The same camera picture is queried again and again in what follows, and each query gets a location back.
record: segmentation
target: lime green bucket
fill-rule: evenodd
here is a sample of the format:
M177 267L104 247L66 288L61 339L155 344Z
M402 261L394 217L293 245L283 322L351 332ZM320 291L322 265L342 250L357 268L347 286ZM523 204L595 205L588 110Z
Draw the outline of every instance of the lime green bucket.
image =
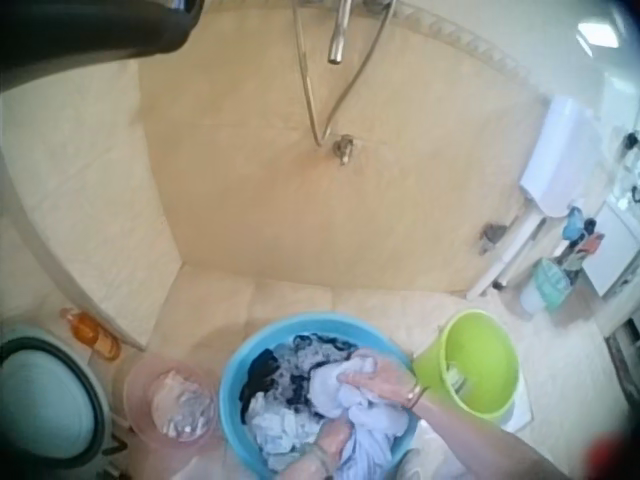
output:
M423 387L491 421L513 403L519 368L509 336L482 310L457 314L413 361Z

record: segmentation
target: hand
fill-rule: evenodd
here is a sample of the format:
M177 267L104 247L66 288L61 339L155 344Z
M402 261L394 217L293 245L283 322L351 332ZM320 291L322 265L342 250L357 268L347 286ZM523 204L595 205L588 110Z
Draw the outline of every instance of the hand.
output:
M338 381L358 388L365 388L380 398L408 406L408 397L416 385L415 377L403 365L393 358L381 355L366 348L353 354L359 357L372 357L376 361L373 373L343 373Z
M316 437L316 445L321 447L331 461L331 467L335 470L340 465L342 449L351 437L353 426L346 415L334 420L327 420L322 424Z

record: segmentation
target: shower hose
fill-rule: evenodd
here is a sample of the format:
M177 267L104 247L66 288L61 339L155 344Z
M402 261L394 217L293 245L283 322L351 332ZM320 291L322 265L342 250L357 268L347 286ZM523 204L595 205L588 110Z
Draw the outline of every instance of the shower hose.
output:
M327 116L327 123L325 124L324 130L322 131L322 136L320 136L320 132L318 130L318 120L316 117L316 109L313 103L313 92L311 88L311 79L309 78L309 66L307 64L307 51L304 45L304 34L302 32L302 20L300 19L300 11L298 7L299 0L291 0L291 7L293 10L293 21L296 29L296 48L298 51L298 64L300 65L300 75L302 77L302 86L304 88L304 99L307 104L307 114L309 115L309 123L311 125L311 132L313 133L313 139L316 144L321 147L329 133L331 132L331 123L333 119L337 115L338 111L342 107L342 104L353 90L353 87L358 83L358 80L362 76L362 73L367 68L371 57L373 57L373 53L376 51L376 47L378 46L378 42L380 41L380 37L382 36L382 32L387 28L391 17L393 16L393 12L396 7L397 0L391 0L389 4L387 4L384 16L382 17L382 21L380 22L380 27L376 32L376 36L373 38L371 42L371 46L369 47L369 51L364 56L360 67L356 71L355 75L351 79L351 81L347 84L345 89L342 91L336 102L333 104L333 107L329 111L329 115Z

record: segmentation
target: orange bottle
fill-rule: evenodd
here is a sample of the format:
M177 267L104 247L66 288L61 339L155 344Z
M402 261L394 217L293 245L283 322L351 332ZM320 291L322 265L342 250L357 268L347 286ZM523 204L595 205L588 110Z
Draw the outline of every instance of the orange bottle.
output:
M80 343L90 347L109 362L120 356L120 342L86 312L63 308L60 318L69 322L71 333Z

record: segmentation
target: faucet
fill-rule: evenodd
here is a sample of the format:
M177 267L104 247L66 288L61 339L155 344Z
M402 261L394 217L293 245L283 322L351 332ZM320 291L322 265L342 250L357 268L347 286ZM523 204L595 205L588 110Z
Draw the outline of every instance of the faucet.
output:
M351 135L342 135L333 144L333 154L340 159L340 165L346 165L351 159L353 152L354 138Z
M329 63L340 65L342 63L342 51L344 50L344 40L351 15L351 0L339 0L338 14L336 15L336 25L333 27L331 43L329 44Z

